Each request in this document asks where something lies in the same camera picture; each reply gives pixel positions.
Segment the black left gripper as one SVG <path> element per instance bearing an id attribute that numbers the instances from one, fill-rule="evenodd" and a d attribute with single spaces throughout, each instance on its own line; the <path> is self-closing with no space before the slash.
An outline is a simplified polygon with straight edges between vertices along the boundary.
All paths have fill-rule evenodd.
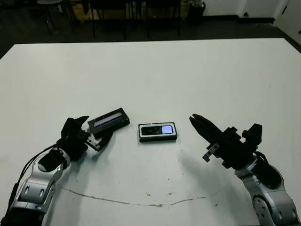
<path id="1" fill-rule="evenodd" d="M 112 131 L 94 134 L 95 140 L 99 140 L 96 142 L 90 138 L 92 132 L 87 122 L 81 128 L 82 130 L 77 132 L 61 132 L 61 138 L 56 143 L 69 156 L 70 161 L 78 161 L 89 147 L 100 152 L 108 145 L 113 135 Z"/>

